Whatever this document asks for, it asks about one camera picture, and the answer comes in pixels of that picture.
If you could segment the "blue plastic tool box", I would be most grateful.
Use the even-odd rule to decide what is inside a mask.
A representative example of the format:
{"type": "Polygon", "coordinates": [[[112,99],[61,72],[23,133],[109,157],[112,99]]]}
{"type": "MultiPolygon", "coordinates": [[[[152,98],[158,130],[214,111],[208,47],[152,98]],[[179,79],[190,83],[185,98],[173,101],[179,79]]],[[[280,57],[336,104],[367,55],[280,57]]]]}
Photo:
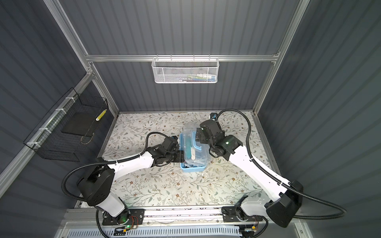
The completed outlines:
{"type": "Polygon", "coordinates": [[[180,150],[185,153],[185,162],[180,164],[180,168],[185,173],[202,172],[211,160],[208,153],[208,144],[196,142],[197,123],[187,123],[183,126],[183,132],[180,133],[180,150]],[[186,139],[190,138],[192,142],[192,158],[188,160],[186,155],[186,139]]]}

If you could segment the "teal utility knife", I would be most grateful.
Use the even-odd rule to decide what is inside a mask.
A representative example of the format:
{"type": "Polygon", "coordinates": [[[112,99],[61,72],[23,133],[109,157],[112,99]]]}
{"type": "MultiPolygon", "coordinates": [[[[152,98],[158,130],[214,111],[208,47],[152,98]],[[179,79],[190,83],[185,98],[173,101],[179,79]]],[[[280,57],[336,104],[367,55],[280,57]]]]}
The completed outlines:
{"type": "Polygon", "coordinates": [[[192,142],[190,138],[186,139],[186,157],[188,160],[191,160],[192,158],[192,142]]]}

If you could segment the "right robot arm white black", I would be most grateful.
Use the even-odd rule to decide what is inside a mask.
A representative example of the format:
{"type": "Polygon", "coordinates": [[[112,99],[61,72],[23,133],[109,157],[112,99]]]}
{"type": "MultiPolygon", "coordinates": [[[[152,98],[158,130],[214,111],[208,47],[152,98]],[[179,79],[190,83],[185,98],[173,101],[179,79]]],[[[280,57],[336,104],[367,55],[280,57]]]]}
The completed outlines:
{"type": "Polygon", "coordinates": [[[244,195],[235,204],[236,217],[246,221],[252,216],[267,215],[275,224],[286,228],[302,205],[302,197],[288,191],[281,183],[289,180],[278,175],[253,157],[239,139],[226,135],[219,122],[207,120],[196,129],[196,141],[209,145],[212,155],[222,156],[251,177],[268,195],[270,201],[250,201],[244,195]]]}

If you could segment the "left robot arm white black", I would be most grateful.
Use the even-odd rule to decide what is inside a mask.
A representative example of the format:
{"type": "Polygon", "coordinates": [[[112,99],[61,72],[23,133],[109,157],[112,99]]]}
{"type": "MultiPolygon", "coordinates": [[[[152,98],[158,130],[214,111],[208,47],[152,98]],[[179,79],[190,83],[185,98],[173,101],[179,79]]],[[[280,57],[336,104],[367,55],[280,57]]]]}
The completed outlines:
{"type": "Polygon", "coordinates": [[[77,187],[89,206],[100,208],[113,218],[125,216],[128,220],[128,207],[111,191],[113,182],[139,170],[182,162],[184,152],[180,150],[178,138],[165,136],[161,144],[146,146],[143,153],[131,158],[114,164],[91,165],[78,180],[77,187]]]}

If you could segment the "markers in white basket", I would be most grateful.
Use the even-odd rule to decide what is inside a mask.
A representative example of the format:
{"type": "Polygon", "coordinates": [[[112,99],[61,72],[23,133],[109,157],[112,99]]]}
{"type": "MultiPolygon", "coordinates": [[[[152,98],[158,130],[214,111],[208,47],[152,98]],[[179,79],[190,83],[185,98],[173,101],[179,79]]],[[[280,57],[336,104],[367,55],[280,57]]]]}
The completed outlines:
{"type": "Polygon", "coordinates": [[[189,82],[189,83],[198,83],[198,82],[207,82],[214,83],[217,81],[217,75],[215,74],[190,74],[178,78],[180,82],[189,82]]]}

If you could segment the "yellow green marker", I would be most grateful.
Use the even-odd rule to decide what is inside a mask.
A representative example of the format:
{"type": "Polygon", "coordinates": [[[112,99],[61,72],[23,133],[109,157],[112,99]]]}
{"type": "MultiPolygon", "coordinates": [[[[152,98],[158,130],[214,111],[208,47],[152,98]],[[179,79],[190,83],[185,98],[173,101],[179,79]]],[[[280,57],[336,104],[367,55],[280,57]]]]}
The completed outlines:
{"type": "Polygon", "coordinates": [[[96,117],[95,120],[96,120],[97,122],[100,121],[106,113],[107,113],[107,109],[103,110],[103,111],[96,117]]]}

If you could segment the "black pad in basket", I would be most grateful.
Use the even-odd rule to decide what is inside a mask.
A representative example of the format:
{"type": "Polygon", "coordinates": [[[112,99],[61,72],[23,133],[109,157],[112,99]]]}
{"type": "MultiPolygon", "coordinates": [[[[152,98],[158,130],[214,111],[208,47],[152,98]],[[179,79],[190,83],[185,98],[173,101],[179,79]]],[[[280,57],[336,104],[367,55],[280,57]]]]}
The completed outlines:
{"type": "Polygon", "coordinates": [[[96,121],[96,116],[87,113],[75,113],[61,130],[62,133],[92,137],[100,121],[96,121]]]}

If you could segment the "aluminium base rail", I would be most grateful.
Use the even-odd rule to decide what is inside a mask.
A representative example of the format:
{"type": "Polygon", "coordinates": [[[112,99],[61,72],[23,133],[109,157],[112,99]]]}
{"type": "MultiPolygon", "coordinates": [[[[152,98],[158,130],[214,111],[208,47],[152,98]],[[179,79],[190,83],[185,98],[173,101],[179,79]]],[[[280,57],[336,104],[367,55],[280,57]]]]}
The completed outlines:
{"type": "Polygon", "coordinates": [[[240,238],[253,231],[259,238],[311,238],[307,222],[294,219],[287,228],[269,218],[241,222],[223,214],[221,205],[144,207],[143,218],[131,230],[121,225],[97,228],[94,208],[69,209],[56,238],[240,238]]]}

